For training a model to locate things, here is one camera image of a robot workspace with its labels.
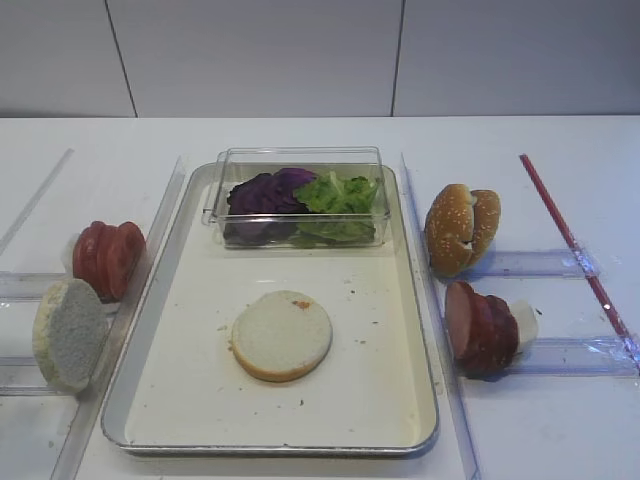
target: tomato slice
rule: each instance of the tomato slice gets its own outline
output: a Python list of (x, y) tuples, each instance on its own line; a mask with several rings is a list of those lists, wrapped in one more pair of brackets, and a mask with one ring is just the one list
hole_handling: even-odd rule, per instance
[(135, 223), (125, 222), (118, 227), (107, 254), (109, 290), (116, 300), (124, 297), (129, 277), (144, 249), (144, 235)]
[(97, 256), (97, 269), (98, 269), (98, 288), (96, 292), (103, 301), (111, 301), (113, 299), (113, 293), (109, 289), (109, 248), (113, 243), (116, 234), (118, 233), (118, 227), (115, 225), (107, 225), (102, 232), (102, 239), (98, 247)]
[(97, 255), (105, 226), (100, 221), (92, 222), (82, 231), (73, 247), (73, 276), (84, 280), (96, 291), (99, 286)]

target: bread slice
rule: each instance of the bread slice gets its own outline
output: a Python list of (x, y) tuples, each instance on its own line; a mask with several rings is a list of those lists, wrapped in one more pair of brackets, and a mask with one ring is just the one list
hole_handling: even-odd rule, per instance
[(311, 297), (289, 290), (262, 296), (236, 319), (231, 348), (250, 375), (287, 382), (313, 370), (331, 346), (327, 312)]
[(467, 263), (472, 266), (486, 253), (500, 223), (500, 197), (493, 190), (471, 190), (473, 205), (473, 254)]
[(431, 266), (453, 277), (473, 254), (473, 197), (466, 185), (447, 185), (433, 201), (425, 224)]
[(67, 393), (84, 390), (107, 329), (100, 299), (87, 282), (70, 278), (49, 287), (32, 335), (33, 354), (49, 385)]
[(500, 222), (500, 197), (492, 190), (450, 184), (436, 196), (425, 222), (431, 267), (454, 277), (486, 253)]

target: red straw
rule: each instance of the red straw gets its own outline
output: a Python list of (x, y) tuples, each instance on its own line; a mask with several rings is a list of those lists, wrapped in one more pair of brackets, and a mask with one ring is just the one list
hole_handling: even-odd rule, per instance
[[(536, 190), (538, 190), (538, 193), (540, 194), (542, 201), (547, 207), (547, 210), (549, 210), (549, 213), (551, 214), (553, 221), (556, 222), (556, 225), (558, 226), (558, 230), (560, 231), (560, 234), (564, 238), (564, 241), (567, 243), (569, 248), (575, 254), (581, 253), (580, 245), (578, 245), (578, 242), (573, 236), (573, 233), (571, 233), (571, 230), (569, 229), (569, 225), (567, 225), (567, 222), (565, 222), (564, 218), (562, 218), (562, 215), (560, 214), (560, 210), (558, 210), (558, 207), (556, 206), (555, 202), (551, 198), (551, 195), (549, 194), (546, 187), (544, 186), (544, 183), (542, 183), (542, 180), (540, 179), (538, 172), (536, 172), (536, 169), (533, 167), (531, 160), (529, 160), (529, 157), (524, 154), (520, 155), (520, 160), (522, 161), (522, 165), (524, 165), (525, 170), (529, 174), (529, 177), (531, 177), (531, 181), (535, 185)], [(634, 363), (636, 364), (636, 367), (640, 371), (640, 359), (638, 358), (638, 354), (637, 354), (638, 347), (636, 346), (635, 342), (631, 338), (631, 335), (629, 334), (629, 330), (627, 329), (624, 322), (620, 318), (620, 315), (618, 315), (618, 311), (613, 306), (613, 303), (609, 299), (609, 295), (607, 295), (607, 291), (602, 286), (602, 283), (600, 283), (600, 280), (598, 279), (598, 277), (589, 275), (588, 273), (589, 272), (585, 270), (585, 274), (587, 274), (586, 275), (587, 282), (589, 282), (589, 285), (591, 286), (591, 290), (593, 290), (593, 293), (598, 299), (598, 302), (600, 302), (600, 305), (602, 306), (602, 309), (604, 310), (605, 315), (609, 319), (611, 326), (615, 330), (616, 334), (618, 334), (618, 336), (622, 339), (625, 349), (627, 350), (627, 352), (633, 359)]]

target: white wall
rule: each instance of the white wall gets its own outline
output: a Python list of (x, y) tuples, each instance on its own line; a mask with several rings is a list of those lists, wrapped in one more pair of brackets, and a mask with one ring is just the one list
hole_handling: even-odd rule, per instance
[(640, 113), (639, 0), (407, 0), (396, 115)]
[(133, 116), (102, 0), (0, 0), (2, 116)]
[[(107, 0), (140, 116), (389, 115), (402, 0)], [(640, 0), (406, 0), (395, 115), (640, 113)], [(0, 0), (0, 116), (132, 116), (105, 0)]]
[(141, 116), (378, 116), (401, 0), (109, 0)]

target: clear acrylic holder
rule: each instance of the clear acrylic holder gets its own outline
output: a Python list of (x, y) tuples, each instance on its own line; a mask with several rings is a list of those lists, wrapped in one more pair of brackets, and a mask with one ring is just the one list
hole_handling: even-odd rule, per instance
[[(402, 196), (407, 207), (409, 236), (419, 263), (435, 342), (447, 388), (449, 408), (464, 477), (479, 480), (481, 472), (478, 454), (474, 446), (464, 399), (461, 394), (461, 372), (455, 366), (453, 351), (446, 331), (441, 299), (429, 267), (426, 244), (418, 217), (415, 193), (404, 158), (401, 159)], [(491, 259), (482, 262), (461, 275), (459, 279), (479, 277), (503, 278), (576, 278), (586, 279), (600, 273), (598, 266), (585, 249), (579, 251), (558, 250), (541, 252), (492, 252)], [(553, 376), (620, 376), (637, 377), (635, 362), (629, 356), (624, 342), (616, 335), (591, 338), (538, 338), (529, 352), (519, 362), (509, 367), (505, 374), (553, 375)]]
[[(426, 245), (420, 234), (422, 228), (415, 206), (411, 178), (404, 163), (402, 164), (404, 190), (407, 197), (408, 215), (411, 220), (414, 242), (426, 287), (431, 290), (431, 303), (434, 307), (432, 318), (444, 329), (442, 299), (437, 293), (438, 280), (431, 273), (426, 253)], [(596, 262), (586, 250), (569, 249), (548, 251), (492, 251), (475, 268), (456, 277), (459, 280), (473, 280), (482, 277), (500, 278), (560, 278), (585, 279), (599, 275)], [(505, 373), (544, 374), (544, 375), (614, 375), (637, 376), (638, 370), (633, 359), (626, 351), (624, 342), (611, 332), (605, 336), (586, 338), (552, 337), (538, 338), (527, 354), (515, 362)], [(449, 340), (445, 335), (446, 346)]]
[[(29, 218), (72, 154), (71, 149), (65, 152), (1, 237), (0, 255)], [(89, 386), (76, 396), (77, 410), (51, 473), (52, 480), (74, 478), (80, 466), (118, 353), (128, 334), (147, 279), (155, 266), (155, 259), (163, 246), (167, 227), (182, 192), (185, 175), (182, 158), (178, 158), (147, 235), (145, 254), (136, 265), (127, 293), (120, 303), (105, 305), (105, 314), (110, 319), (111, 328)], [(58, 273), (0, 272), (0, 306), (7, 308), (24, 302), (37, 304), (49, 286), (64, 277), (65, 274)], [(3, 355), (0, 352), (0, 397), (54, 395), (62, 394), (46, 384), (32, 355)]]

